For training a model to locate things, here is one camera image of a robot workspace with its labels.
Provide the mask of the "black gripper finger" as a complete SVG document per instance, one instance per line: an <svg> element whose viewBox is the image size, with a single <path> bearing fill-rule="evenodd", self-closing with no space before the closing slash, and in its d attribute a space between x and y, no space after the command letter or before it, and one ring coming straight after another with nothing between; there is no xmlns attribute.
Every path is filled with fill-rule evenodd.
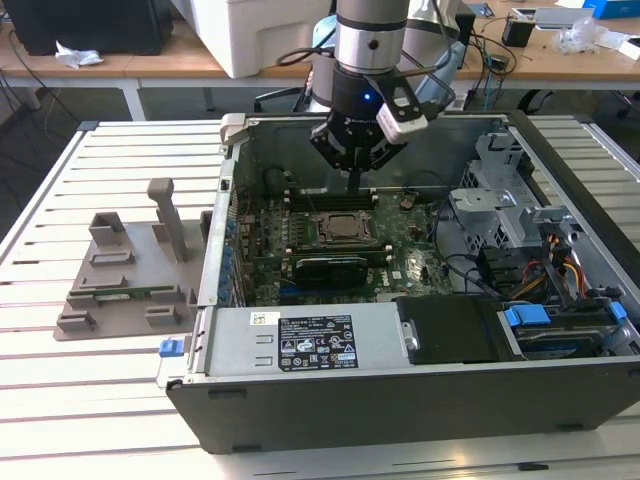
<svg viewBox="0 0 640 480"><path fill-rule="evenodd" d="M346 174L347 191L355 192L354 154L342 146L331 130L330 119L324 120L311 130L311 145L320 153L327 163L334 169Z"/></svg>
<svg viewBox="0 0 640 480"><path fill-rule="evenodd" d="M377 171L391 161L405 147L403 144L390 144L383 142L381 147L371 148L357 147L354 157L354 191L357 192L361 184L361 176L371 170Z"/></svg>

